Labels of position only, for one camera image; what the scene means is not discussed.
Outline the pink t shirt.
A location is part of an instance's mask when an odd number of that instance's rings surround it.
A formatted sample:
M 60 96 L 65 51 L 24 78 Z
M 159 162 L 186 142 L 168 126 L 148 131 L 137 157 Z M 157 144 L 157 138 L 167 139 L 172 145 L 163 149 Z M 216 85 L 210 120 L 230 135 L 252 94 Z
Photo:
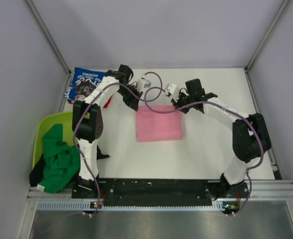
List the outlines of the pink t shirt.
M 170 141 L 182 139 L 182 112 L 162 112 L 174 110 L 173 106 L 152 106 L 160 113 L 151 111 L 147 106 L 139 106 L 136 112 L 136 135 L 138 142 Z

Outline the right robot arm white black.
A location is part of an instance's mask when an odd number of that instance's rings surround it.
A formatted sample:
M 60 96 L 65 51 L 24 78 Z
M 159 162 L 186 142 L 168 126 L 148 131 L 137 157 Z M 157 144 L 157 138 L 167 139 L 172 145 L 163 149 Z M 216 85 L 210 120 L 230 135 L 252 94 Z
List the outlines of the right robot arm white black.
M 253 166 L 248 164 L 256 158 L 263 159 L 272 143 L 264 117 L 260 113 L 248 114 L 236 110 L 222 102 L 214 93 L 206 93 L 199 79 L 189 80 L 183 90 L 175 84 L 167 85 L 166 95 L 170 97 L 175 109 L 184 114 L 195 109 L 213 117 L 232 132 L 234 157 L 220 176 L 216 188 L 208 190 L 208 196 L 216 200 L 219 197 L 232 197 L 244 184 Z

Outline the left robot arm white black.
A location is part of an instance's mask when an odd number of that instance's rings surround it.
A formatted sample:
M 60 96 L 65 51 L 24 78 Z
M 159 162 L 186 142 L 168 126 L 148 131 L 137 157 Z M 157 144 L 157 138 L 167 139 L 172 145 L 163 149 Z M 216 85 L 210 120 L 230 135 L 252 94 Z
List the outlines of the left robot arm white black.
M 129 84 L 133 75 L 127 65 L 120 65 L 117 71 L 108 70 L 88 97 L 76 100 L 73 104 L 73 141 L 78 140 L 76 146 L 80 153 L 80 171 L 73 186 L 73 199 L 94 199 L 100 196 L 97 160 L 98 140 L 104 129 L 102 108 L 118 92 L 129 108 L 138 110 L 143 92 L 138 86 Z

